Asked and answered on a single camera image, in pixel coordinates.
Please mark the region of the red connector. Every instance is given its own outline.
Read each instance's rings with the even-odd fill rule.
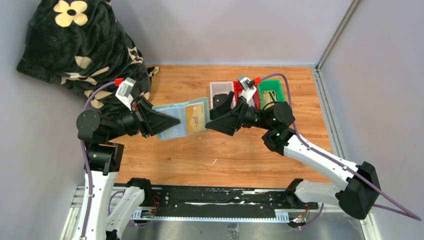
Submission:
[[[115,79],[115,86],[119,87],[119,85],[121,85],[121,83],[124,81],[124,78],[117,78]]]
[[[258,76],[258,77],[255,77],[253,79],[253,81],[254,81],[254,86],[256,87],[256,92],[253,95],[254,106],[257,109],[260,109],[261,108],[261,96],[259,95],[259,92],[258,92],[258,84],[262,83],[262,79],[261,79],[260,76]],[[242,93],[243,88],[240,85],[239,81],[233,81],[232,83],[234,85],[235,103],[237,104],[237,101],[239,100],[239,95]]]

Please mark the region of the black blanket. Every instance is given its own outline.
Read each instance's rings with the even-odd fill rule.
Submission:
[[[105,83],[128,77],[141,85],[148,98],[151,77],[159,71],[146,67],[110,0],[42,0],[28,23],[25,50],[16,69],[84,98]],[[126,108],[115,97],[116,89],[101,91],[91,105],[116,117]]]

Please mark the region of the gray wall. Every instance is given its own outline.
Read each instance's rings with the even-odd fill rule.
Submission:
[[[382,189],[420,217],[423,9],[422,0],[363,0],[322,69],[347,157],[374,164]],[[374,211],[382,239],[423,238],[422,222]]]
[[[38,0],[1,0],[0,239],[58,239],[83,158],[75,121],[84,103],[16,72]]]
[[[112,0],[150,64],[316,64],[351,0]]]

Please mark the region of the metal frame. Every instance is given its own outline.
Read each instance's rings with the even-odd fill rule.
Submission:
[[[333,50],[334,46],[336,45],[337,41],[339,40],[339,37],[342,35],[343,31],[345,30],[345,28],[348,25],[349,21],[351,20],[352,16],[355,14],[356,9],[358,8],[358,6],[361,2],[362,2],[362,0],[353,0],[352,3],[350,4],[349,8],[347,9],[347,12],[344,14],[343,19],[341,20],[340,24],[338,25],[337,30],[335,31],[330,42],[328,43],[327,48],[325,49],[324,53],[322,54],[321,58],[319,59],[318,64],[315,66],[315,68],[318,71],[326,63],[327,58],[329,57],[331,51]]]
[[[321,107],[322,116],[324,118],[325,126],[328,132],[328,138],[330,140],[331,149],[333,154],[339,156],[342,159],[346,159],[344,149],[344,142],[339,134],[339,125],[334,118],[334,112],[332,104],[327,97],[327,88],[320,76],[320,73],[316,68],[311,68],[313,80],[315,82],[316,91],[319,98],[319,105]]]
[[[117,191],[124,190],[125,187],[120,186],[114,186],[112,188],[112,193],[116,193]],[[279,189],[263,189],[264,191],[278,191]],[[80,213],[82,209],[82,198],[84,195],[84,186],[80,185],[77,187],[77,190],[75,192],[74,199],[72,201],[71,207],[69,208],[69,212],[66,218],[66,222],[63,226],[62,233],[60,235],[60,240],[70,240],[73,235],[75,235],[75,232],[77,230],[78,220],[80,218]],[[121,201],[122,196],[118,194],[116,197],[113,198],[111,202],[111,207],[115,208],[116,205]],[[138,207],[136,210],[147,210],[151,209],[151,207]],[[236,223],[249,223],[249,222],[255,222],[255,223],[284,223],[287,221],[288,214],[299,214],[303,213],[305,210],[303,209],[276,209],[275,213],[277,215],[277,219],[275,218],[261,218],[256,219],[254,221],[251,221],[249,219],[237,219],[237,218],[222,218],[222,219],[204,219],[201,217],[198,218],[190,218],[190,217],[157,217],[157,221],[195,221],[195,222],[236,222]],[[319,209],[311,210],[310,213],[313,215],[316,215],[319,212]],[[344,213],[343,210],[340,209],[338,206],[334,205],[326,205],[324,207],[324,212],[327,214],[344,214],[347,218],[350,218],[346,213]],[[374,218],[374,214],[370,212],[366,219],[360,220],[361,228],[363,235],[366,240],[381,240],[379,230],[376,225],[376,221]]]

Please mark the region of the wooden floor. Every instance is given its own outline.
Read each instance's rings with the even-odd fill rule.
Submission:
[[[331,150],[314,79],[307,67],[164,65],[153,78],[149,100],[154,105],[185,102],[209,96],[209,82],[235,81],[239,75],[263,77],[275,72],[284,73],[289,80],[300,133]],[[269,188],[285,188],[294,178],[328,182],[308,166],[270,152],[261,139],[265,132],[242,128],[231,137],[207,130],[165,141],[158,141],[156,136],[123,136],[115,140],[125,144],[117,182],[138,177],[154,184]]]

